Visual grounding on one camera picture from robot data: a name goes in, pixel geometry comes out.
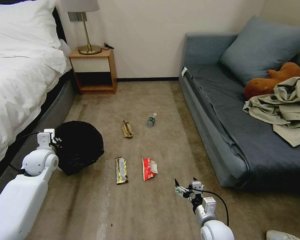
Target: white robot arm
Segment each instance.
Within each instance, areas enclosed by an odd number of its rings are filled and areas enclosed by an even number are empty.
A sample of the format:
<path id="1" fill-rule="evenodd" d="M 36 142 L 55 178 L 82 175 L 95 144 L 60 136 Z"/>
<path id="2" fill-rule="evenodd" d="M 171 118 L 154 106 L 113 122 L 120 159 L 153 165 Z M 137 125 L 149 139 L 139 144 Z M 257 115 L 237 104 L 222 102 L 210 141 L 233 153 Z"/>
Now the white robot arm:
<path id="1" fill-rule="evenodd" d="M 231 229 L 223 222 L 218 221 L 215 214 L 216 201 L 213 197 L 203 198 L 202 183 L 197 179 L 189 184 L 188 188 L 179 185 L 175 179 L 175 191 L 187 198 L 193 205 L 193 212 L 201 226 L 200 235 L 202 240 L 234 240 Z"/>
<path id="2" fill-rule="evenodd" d="M 25 239 L 33 226 L 59 161 L 50 146 L 51 132 L 54 129 L 38 133 L 39 147 L 22 162 L 25 173 L 11 180 L 0 194 L 0 240 Z"/>

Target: sofa cushion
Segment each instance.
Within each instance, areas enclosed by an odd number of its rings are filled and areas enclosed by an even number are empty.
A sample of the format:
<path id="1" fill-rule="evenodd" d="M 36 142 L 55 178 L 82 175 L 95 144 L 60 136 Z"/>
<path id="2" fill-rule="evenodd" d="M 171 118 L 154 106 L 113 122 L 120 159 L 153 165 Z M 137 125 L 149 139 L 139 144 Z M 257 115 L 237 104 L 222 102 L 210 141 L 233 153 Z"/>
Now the sofa cushion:
<path id="1" fill-rule="evenodd" d="M 220 61 L 243 84 L 267 77 L 300 52 L 300 27 L 272 23 L 253 16 Z"/>

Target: power cord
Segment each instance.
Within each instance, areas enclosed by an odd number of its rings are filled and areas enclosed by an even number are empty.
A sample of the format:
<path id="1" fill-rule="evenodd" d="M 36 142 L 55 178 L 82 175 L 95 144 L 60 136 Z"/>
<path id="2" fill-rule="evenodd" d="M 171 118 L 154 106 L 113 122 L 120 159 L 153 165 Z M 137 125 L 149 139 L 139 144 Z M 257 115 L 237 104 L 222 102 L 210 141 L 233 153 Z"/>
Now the power cord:
<path id="1" fill-rule="evenodd" d="M 228 212 L 228 207 L 227 207 L 227 204 L 226 202 L 222 199 L 222 197 L 220 197 L 218 194 L 214 193 L 214 192 L 210 192 L 210 191 L 206 191 L 206 190 L 199 190 L 199 189 L 194 189 L 195 191 L 198 191 L 198 192 L 204 192 L 204 193 L 210 193 L 210 194 L 213 194 L 215 196 L 217 196 L 223 203 L 224 205 L 224 208 L 226 209 L 226 214 L 227 214 L 227 226 L 229 227 L 229 212 Z"/>
<path id="2" fill-rule="evenodd" d="M 114 47 L 111 47 L 110 45 L 108 45 L 107 43 L 103 43 L 103 45 L 105 46 L 105 47 L 107 47 L 107 49 L 105 49 L 105 48 L 101 48 L 101 49 L 103 49 L 103 50 L 109 50 L 109 49 L 114 49 Z"/>
<path id="3" fill-rule="evenodd" d="M 25 137 L 29 137 L 31 135 L 38 134 L 38 133 L 40 133 L 40 132 L 33 132 L 33 133 L 26 134 L 26 135 L 24 135 L 24 136 L 19 137 L 18 139 L 16 139 L 15 142 L 17 142 L 17 141 L 19 141 L 19 140 L 21 140 L 21 139 L 23 139 Z M 11 167 L 13 170 L 17 171 L 19 174 L 24 174 L 25 173 L 24 169 L 18 169 L 15 166 L 13 166 L 11 163 L 9 163 L 8 166 Z"/>

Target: plastic bottle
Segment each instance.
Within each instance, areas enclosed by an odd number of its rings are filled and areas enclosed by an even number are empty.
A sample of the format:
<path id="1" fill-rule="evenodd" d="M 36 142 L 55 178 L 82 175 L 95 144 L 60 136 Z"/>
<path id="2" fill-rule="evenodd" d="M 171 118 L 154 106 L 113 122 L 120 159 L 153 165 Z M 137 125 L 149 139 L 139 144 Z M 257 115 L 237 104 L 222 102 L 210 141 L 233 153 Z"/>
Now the plastic bottle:
<path id="1" fill-rule="evenodd" d="M 153 126 L 154 122 L 156 121 L 156 116 L 157 116 L 157 114 L 154 113 L 154 114 L 149 118 L 149 120 L 147 121 L 148 127 L 152 127 L 152 126 Z"/>

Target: wooden nightstand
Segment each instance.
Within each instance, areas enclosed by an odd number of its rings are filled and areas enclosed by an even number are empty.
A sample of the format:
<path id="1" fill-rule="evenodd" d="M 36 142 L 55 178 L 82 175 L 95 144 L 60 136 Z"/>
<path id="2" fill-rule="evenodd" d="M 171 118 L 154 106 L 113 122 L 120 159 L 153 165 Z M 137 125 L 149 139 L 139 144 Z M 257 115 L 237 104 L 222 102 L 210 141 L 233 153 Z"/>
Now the wooden nightstand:
<path id="1" fill-rule="evenodd" d="M 117 71 L 112 49 L 83 55 L 78 49 L 69 55 L 80 94 L 115 94 Z"/>

